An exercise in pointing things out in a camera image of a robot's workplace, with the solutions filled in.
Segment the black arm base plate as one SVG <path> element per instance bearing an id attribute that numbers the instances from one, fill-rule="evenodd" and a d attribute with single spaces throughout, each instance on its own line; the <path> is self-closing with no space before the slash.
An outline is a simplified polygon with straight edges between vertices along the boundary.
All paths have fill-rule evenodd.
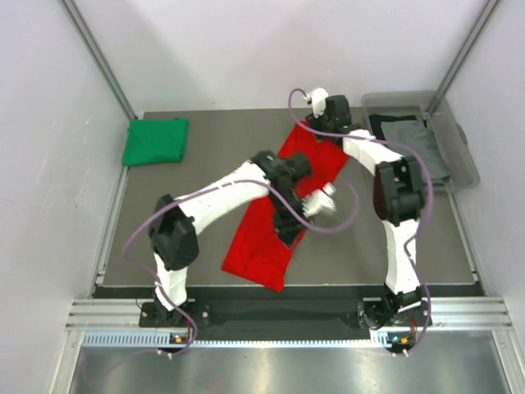
<path id="1" fill-rule="evenodd" d="M 181 309 L 199 328 L 228 323 L 340 323 L 345 328 L 421 328 L 428 317 L 427 303 L 393 314 L 378 299 L 217 299 L 198 297 Z"/>

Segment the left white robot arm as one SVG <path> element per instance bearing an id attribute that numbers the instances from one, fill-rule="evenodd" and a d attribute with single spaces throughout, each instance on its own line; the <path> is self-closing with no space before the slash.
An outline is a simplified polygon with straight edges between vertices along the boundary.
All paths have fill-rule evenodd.
<path id="1" fill-rule="evenodd" d="M 199 255 L 198 235 L 218 218 L 253 200 L 270 197 L 272 224 L 280 242 L 291 247 L 304 229 L 304 199 L 297 196 L 299 181 L 312 174 L 308 158 L 294 153 L 281 158 L 271 151 L 257 153 L 231 174 L 165 211 L 148 227 L 159 280 L 153 304 L 156 319 L 167 325 L 181 323 L 186 314 L 188 267 Z"/>

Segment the red t shirt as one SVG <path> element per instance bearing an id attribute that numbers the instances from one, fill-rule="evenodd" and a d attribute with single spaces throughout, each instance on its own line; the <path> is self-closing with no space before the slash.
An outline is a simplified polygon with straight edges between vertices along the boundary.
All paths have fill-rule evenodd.
<path id="1" fill-rule="evenodd" d="M 333 182 L 349 159 L 334 143 L 318 141 L 314 134 L 295 126 L 278 155 L 291 158 L 298 152 L 308 158 L 312 168 L 312 174 L 295 187 L 299 199 Z M 304 233 L 302 224 L 274 194 L 256 199 L 249 204 L 221 269 L 273 291 L 281 291 L 295 246 Z"/>

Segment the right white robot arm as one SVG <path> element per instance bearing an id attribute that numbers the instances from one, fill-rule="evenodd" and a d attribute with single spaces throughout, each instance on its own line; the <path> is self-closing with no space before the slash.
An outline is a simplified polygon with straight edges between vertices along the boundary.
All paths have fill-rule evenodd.
<path id="1" fill-rule="evenodd" d="M 341 143 L 343 153 L 373 175 L 372 202 L 386 232 L 387 274 L 379 305 L 363 305 L 363 323 L 378 329 L 400 325 L 422 303 L 424 287 L 415 269 L 419 218 L 426 203 L 418 160 L 388 147 L 370 131 L 351 123 L 348 100 L 323 88 L 305 94 L 312 113 L 307 123 L 322 138 Z"/>

